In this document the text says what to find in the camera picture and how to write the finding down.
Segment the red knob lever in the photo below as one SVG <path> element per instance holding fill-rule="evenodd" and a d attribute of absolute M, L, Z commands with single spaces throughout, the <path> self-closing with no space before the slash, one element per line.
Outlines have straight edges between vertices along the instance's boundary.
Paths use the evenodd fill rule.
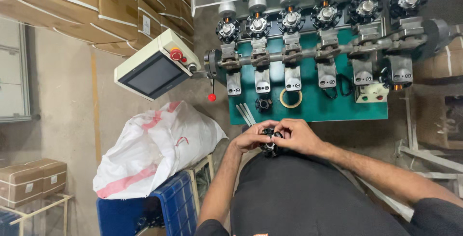
<path fill-rule="evenodd" d="M 214 93 L 209 94 L 209 96 L 207 96 L 207 98 L 208 98 L 210 101 L 215 101 L 215 99 L 217 99 L 217 97 L 215 96 Z"/>

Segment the black t-shirt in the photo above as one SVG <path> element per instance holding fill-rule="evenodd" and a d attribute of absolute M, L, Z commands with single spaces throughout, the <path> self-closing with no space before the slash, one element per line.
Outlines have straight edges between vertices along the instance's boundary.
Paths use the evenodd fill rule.
<path fill-rule="evenodd" d="M 463 235 L 463 208 L 453 203 L 422 199 L 403 227 L 331 164 L 297 154 L 251 159 L 231 202 L 233 236 Z M 211 219 L 195 235 L 229 234 Z"/>

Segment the man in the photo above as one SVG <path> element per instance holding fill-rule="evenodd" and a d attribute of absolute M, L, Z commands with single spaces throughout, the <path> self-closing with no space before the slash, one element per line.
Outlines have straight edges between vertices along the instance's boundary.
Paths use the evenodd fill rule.
<path fill-rule="evenodd" d="M 283 138 L 262 135 L 272 126 Z M 270 142 L 293 152 L 251 159 L 232 199 L 242 154 Z M 413 207 L 412 221 L 402 226 L 329 162 Z M 233 236 L 463 235 L 463 201 L 453 193 L 418 174 L 323 142 L 296 119 L 255 124 L 230 142 L 195 235 L 229 235 L 223 227 L 229 210 Z"/>

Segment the red stripe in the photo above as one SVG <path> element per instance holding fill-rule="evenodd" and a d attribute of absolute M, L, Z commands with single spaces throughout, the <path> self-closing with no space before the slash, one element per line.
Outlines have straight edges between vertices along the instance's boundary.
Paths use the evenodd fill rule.
<path fill-rule="evenodd" d="M 150 128 L 153 128 L 154 126 L 156 126 L 156 124 L 162 120 L 161 118 L 161 113 L 162 111 L 159 111 L 159 110 L 156 110 L 154 112 L 154 117 L 153 117 L 153 120 L 151 122 L 149 122 L 148 124 L 143 124 L 142 125 L 142 128 L 146 131 L 148 131 L 148 129 Z"/>
<path fill-rule="evenodd" d="M 169 107 L 167 109 L 167 112 L 174 112 L 174 110 L 178 107 L 178 105 L 181 103 L 181 101 L 174 101 L 169 104 Z"/>
<path fill-rule="evenodd" d="M 156 170 L 157 164 L 150 164 L 147 168 L 143 169 L 142 171 L 140 171 L 140 173 L 136 175 L 125 177 L 123 179 L 119 179 L 117 181 L 107 184 L 105 188 L 98 190 L 96 194 L 98 195 L 98 197 L 102 199 L 107 198 L 113 193 L 121 192 L 127 189 L 127 187 L 129 187 L 131 184 L 134 184 L 140 180 L 143 180 L 147 177 L 156 174 Z"/>

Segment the green machine base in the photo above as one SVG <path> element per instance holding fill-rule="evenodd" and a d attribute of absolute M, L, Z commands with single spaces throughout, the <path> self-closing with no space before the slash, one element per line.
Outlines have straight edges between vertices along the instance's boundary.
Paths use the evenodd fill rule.
<path fill-rule="evenodd" d="M 349 29 L 340 30 L 338 34 L 339 44 L 347 44 L 353 38 Z M 300 38 L 302 47 L 314 47 L 318 42 L 315 33 L 303 35 Z M 283 47 L 282 39 L 268 40 L 267 47 L 270 53 L 281 52 Z M 250 56 L 252 46 L 250 43 L 238 45 L 238 53 L 242 56 Z M 335 59 L 338 73 L 342 73 L 349 79 L 352 78 L 352 66 L 347 65 L 347 55 L 340 54 Z M 256 93 L 254 82 L 254 70 L 252 65 L 245 65 L 241 69 L 241 95 L 229 97 L 230 124 L 246 124 L 245 120 L 236 109 L 236 105 L 246 103 L 256 122 L 267 119 L 281 120 L 283 118 L 300 118 L 307 122 L 312 121 L 335 121 L 335 120 L 367 120 L 367 119 L 387 119 L 388 104 L 381 103 L 355 103 L 355 95 L 352 92 L 349 96 L 341 96 L 339 82 L 336 87 L 338 97 L 328 98 L 318 86 L 318 72 L 315 69 L 313 58 L 302 59 L 300 62 L 300 77 L 302 82 L 302 102 L 293 109 L 284 107 L 279 99 L 280 93 L 285 88 L 284 65 L 281 62 L 270 63 L 270 89 L 266 95 L 273 101 L 272 109 L 262 114 L 256 109 L 256 99 L 260 96 Z M 347 93 L 348 84 L 343 83 L 344 92 Z M 298 100 L 297 92 L 286 92 L 283 100 L 287 104 L 294 104 Z"/>

